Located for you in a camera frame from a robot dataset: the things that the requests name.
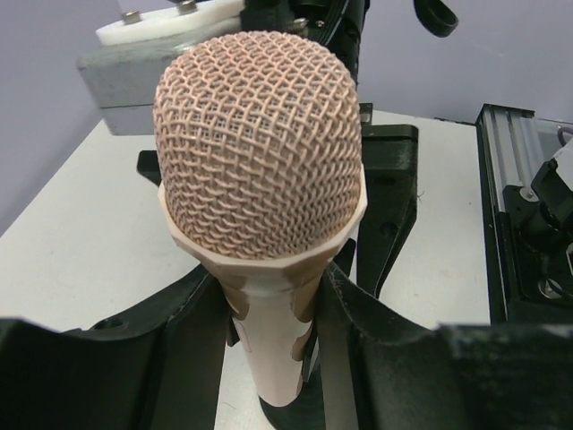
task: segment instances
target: screw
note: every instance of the screw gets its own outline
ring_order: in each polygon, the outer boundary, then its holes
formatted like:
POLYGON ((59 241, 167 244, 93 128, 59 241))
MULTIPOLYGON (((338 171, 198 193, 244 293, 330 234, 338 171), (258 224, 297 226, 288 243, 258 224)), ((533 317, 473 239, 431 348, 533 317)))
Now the screw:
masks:
POLYGON ((180 15, 197 12, 197 4, 195 0, 185 0, 177 4, 177 11, 179 11, 180 15))
POLYGON ((306 18, 296 18, 291 22, 290 30, 294 34, 298 34, 301 37, 308 35, 308 20, 306 18))
POLYGON ((551 300, 561 298, 561 295, 553 289, 553 283, 557 284, 557 282, 555 282, 553 279, 542 279, 539 281, 539 289, 541 290, 541 293, 551 300))
POLYGON ((141 21, 140 11, 130 11, 122 13, 122 21, 125 25, 132 25, 141 21))
POLYGON ((537 198, 537 196, 535 195, 533 190, 531 188, 526 187, 526 186, 524 186, 523 188, 521 188, 519 190, 519 195, 521 195, 521 198, 527 202, 538 202, 539 201, 539 199, 537 198))

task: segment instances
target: white microphone body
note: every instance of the white microphone body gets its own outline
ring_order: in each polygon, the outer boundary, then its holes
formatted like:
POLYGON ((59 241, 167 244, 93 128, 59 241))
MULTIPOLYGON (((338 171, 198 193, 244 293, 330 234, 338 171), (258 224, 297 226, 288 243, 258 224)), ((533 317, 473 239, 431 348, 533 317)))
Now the white microphone body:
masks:
POLYGON ((321 276, 366 209, 355 83, 314 42, 227 35, 166 69, 154 121, 169 231, 222 285, 257 392, 285 406, 321 276))

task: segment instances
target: lavender wall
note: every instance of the lavender wall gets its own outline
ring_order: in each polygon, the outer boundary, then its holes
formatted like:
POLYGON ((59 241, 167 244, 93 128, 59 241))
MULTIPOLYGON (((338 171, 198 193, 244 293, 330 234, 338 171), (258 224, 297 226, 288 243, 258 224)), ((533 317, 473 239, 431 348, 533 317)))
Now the lavender wall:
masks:
MULTIPOLYGON (((167 0, 118 0, 124 11, 167 0)), ((447 0, 460 18, 447 39, 417 21, 412 0, 372 0, 360 86, 378 109, 473 122, 483 103, 573 121, 572 0, 447 0)))
POLYGON ((116 0, 0 2, 0 235, 99 121, 75 61, 119 13, 116 0))

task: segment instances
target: microphone grille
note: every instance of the microphone grille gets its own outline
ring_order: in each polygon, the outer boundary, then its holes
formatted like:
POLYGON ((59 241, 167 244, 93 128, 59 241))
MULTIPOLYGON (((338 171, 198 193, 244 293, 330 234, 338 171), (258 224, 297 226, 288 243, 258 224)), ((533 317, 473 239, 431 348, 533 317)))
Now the microphone grille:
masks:
POLYGON ((165 70, 153 116, 171 218, 214 253, 300 254, 355 212, 355 82, 317 43, 264 31, 202 43, 165 70))

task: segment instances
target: table surface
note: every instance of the table surface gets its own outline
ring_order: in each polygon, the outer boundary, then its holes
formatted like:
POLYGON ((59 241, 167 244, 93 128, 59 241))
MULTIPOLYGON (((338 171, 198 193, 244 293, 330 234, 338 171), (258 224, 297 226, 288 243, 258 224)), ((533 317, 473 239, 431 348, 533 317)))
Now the table surface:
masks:
MULTIPOLYGON (((373 123, 420 130, 418 219, 381 301, 429 328, 488 323, 475 129, 384 112, 373 123)), ((92 131, 0 237, 0 315, 87 329, 197 264, 168 234, 157 187, 136 173, 139 151, 153 148, 152 136, 92 131)), ((240 344, 227 348, 216 428, 272 428, 240 344)))

